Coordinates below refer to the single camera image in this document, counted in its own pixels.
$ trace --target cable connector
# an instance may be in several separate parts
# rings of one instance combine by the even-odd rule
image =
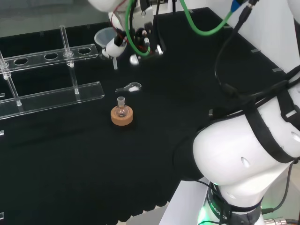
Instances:
[[[253,7],[253,6],[255,6],[257,4],[258,1],[259,0],[249,0],[249,4],[251,4],[252,7]]]
[[[273,208],[262,209],[262,215],[274,212]]]
[[[247,5],[239,16],[239,23],[244,23],[252,12],[253,5]]]
[[[243,4],[243,2],[243,0],[233,0],[230,11],[234,13]]]
[[[145,42],[145,44],[146,44],[147,47],[150,47],[150,41],[149,41],[149,38],[146,37],[146,38],[144,39],[144,42]]]

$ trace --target test tube rack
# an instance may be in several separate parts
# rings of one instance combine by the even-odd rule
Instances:
[[[70,47],[65,26],[60,26],[60,33],[64,44],[63,49],[37,52],[15,57],[3,58],[0,51],[0,75],[7,81],[13,98],[0,100],[0,120],[35,113],[39,111],[73,105],[104,97],[100,82],[77,84],[75,75],[75,61],[86,60],[98,56],[94,44]],[[15,88],[12,73],[26,69],[45,67],[59,63],[68,65],[72,80],[72,87],[19,96]]]

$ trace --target black table surface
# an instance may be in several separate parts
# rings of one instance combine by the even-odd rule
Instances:
[[[210,30],[220,18],[210,9],[194,10],[195,24]],[[182,12],[160,15],[167,50],[163,56],[129,64],[127,47],[114,71],[110,60],[76,62],[79,84],[100,81],[105,97],[78,105],[0,121],[0,212],[7,225],[114,225],[143,210],[163,206],[179,178],[172,152],[180,140],[208,121],[213,107],[236,102],[220,91],[214,59],[232,29],[200,37]],[[91,44],[108,23],[67,28],[70,46]],[[62,48],[59,30],[0,38],[4,57]],[[240,90],[259,90],[284,76],[241,36],[221,59],[219,74]],[[71,86],[65,64],[13,74],[19,95]],[[130,82],[142,91],[122,93],[134,110],[129,127],[116,127],[110,111],[115,89]],[[10,93],[4,81],[0,92]]]

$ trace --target hole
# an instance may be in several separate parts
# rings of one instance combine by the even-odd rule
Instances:
[[[243,165],[244,165],[246,168],[249,168],[249,167],[250,167],[250,163],[249,163],[249,161],[248,161],[246,158],[242,157],[242,158],[240,158],[240,159],[242,160],[242,163],[243,163]]]
[[[14,64],[16,64],[17,66],[21,66],[24,65],[28,62],[27,58],[23,58],[23,59],[17,59],[14,61]]]
[[[300,136],[294,132],[292,132],[292,137],[293,139],[295,139],[296,141],[300,142]]]
[[[58,57],[58,54],[57,53],[51,53],[51,54],[48,54],[48,55],[45,55],[44,58],[46,60],[54,60]]]
[[[230,194],[230,193],[228,193],[228,192],[227,192],[227,194],[228,194],[229,197],[235,199],[235,197],[234,197],[232,194]]]
[[[92,50],[90,48],[81,48],[78,50],[78,53],[81,55],[89,54]]]

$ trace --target green tube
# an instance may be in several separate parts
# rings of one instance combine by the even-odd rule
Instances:
[[[143,53],[141,52],[140,50],[137,49],[137,47],[135,46],[135,44],[133,43],[132,39],[131,39],[131,36],[130,36],[130,33],[129,33],[129,29],[128,29],[128,18],[129,18],[129,14],[130,14],[130,10],[131,10],[131,5],[133,3],[134,0],[129,0],[129,4],[128,4],[128,7],[127,7],[127,10],[126,10],[126,14],[125,14],[125,32],[126,32],[126,36],[127,36],[127,39],[131,45],[131,47],[133,48],[133,50],[140,56],[147,56],[149,55],[150,53],[150,50],[151,48],[148,47],[148,51]]]
[[[196,34],[199,34],[201,36],[210,36],[210,35],[213,35],[214,33],[217,33],[222,27],[224,27],[224,25],[227,23],[228,19],[230,18],[230,16],[233,14],[231,11],[227,14],[227,16],[225,17],[225,19],[214,29],[212,30],[209,30],[209,31],[202,31],[202,30],[199,30],[194,22],[193,22],[193,19],[190,15],[190,12],[184,2],[184,0],[180,0],[180,3],[183,7],[183,11],[187,17],[187,21],[189,23],[189,25],[191,26],[191,28],[193,29],[193,31],[196,33]]]

